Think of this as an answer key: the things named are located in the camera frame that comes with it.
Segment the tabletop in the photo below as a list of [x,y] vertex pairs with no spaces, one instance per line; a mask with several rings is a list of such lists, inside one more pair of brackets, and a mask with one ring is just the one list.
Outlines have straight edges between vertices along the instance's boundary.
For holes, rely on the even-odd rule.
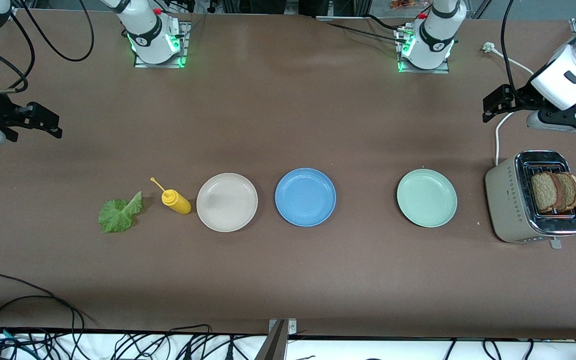
[[[85,53],[82,12],[34,13],[55,47]],[[480,47],[499,42],[500,22],[465,21],[450,74],[430,75],[398,73],[388,40],[304,16],[210,14],[183,69],[133,68],[113,13],[91,12],[94,51],[79,63],[18,18],[37,59],[29,89],[10,98],[57,113],[63,138],[20,129],[0,146],[0,273],[55,292],[88,326],[263,333],[267,319],[295,318],[313,335],[576,338],[576,236],[560,251],[509,244],[490,222],[496,120],[482,123],[482,98],[507,79]],[[338,23],[388,35],[363,19]],[[537,70],[569,37],[565,22],[509,22],[507,48]],[[0,30],[0,54],[20,69],[29,61],[14,23]],[[15,79],[0,64],[0,86]],[[554,150],[576,174],[576,134],[528,129],[527,114],[502,127],[502,159]],[[300,167],[336,188],[333,214],[315,227],[287,223],[274,204],[280,178]],[[455,187],[444,226],[416,226],[396,204],[399,180],[421,168]],[[220,173],[258,191],[254,219],[235,232],[173,212],[150,182],[193,199]],[[103,203],[139,191],[135,226],[103,234]],[[27,294],[0,279],[0,305]],[[67,315],[28,300],[0,326],[70,328]]]

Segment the white cable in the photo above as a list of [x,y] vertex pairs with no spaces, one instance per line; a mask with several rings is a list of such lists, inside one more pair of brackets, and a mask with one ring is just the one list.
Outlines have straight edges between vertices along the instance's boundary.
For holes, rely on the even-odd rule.
[[[488,53],[497,54],[497,55],[499,55],[500,57],[502,57],[502,59],[503,59],[503,57],[504,57],[504,55],[495,48],[495,44],[494,44],[494,43],[491,43],[491,42],[485,43],[485,44],[481,47],[481,50],[483,50],[483,52],[486,53],[486,54],[488,54]],[[513,64],[515,64],[516,66],[519,66],[519,68],[522,68],[523,70],[528,71],[528,73],[529,73],[530,75],[533,75],[533,74],[534,74],[534,72],[533,72],[531,69],[527,68],[526,66],[523,66],[522,64],[518,63],[517,61],[515,61],[515,60],[513,60],[513,59],[510,59],[510,57],[508,57],[508,61],[511,62],[511,63],[513,63]]]
[[513,114],[514,112],[508,112],[508,114],[499,121],[498,125],[494,129],[494,166],[499,165],[499,128],[501,128],[501,126],[506,122],[506,119],[511,117]]

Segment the mustard bottle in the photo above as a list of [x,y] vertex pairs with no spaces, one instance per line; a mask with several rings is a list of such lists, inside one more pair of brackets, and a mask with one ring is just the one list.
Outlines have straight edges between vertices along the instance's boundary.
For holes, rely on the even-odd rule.
[[157,186],[163,191],[161,194],[161,202],[164,203],[167,207],[175,210],[181,215],[186,215],[190,213],[190,210],[193,209],[190,202],[186,200],[185,197],[181,196],[178,192],[174,191],[173,189],[164,189],[160,183],[155,180],[154,177],[150,178],[150,181],[157,184]]

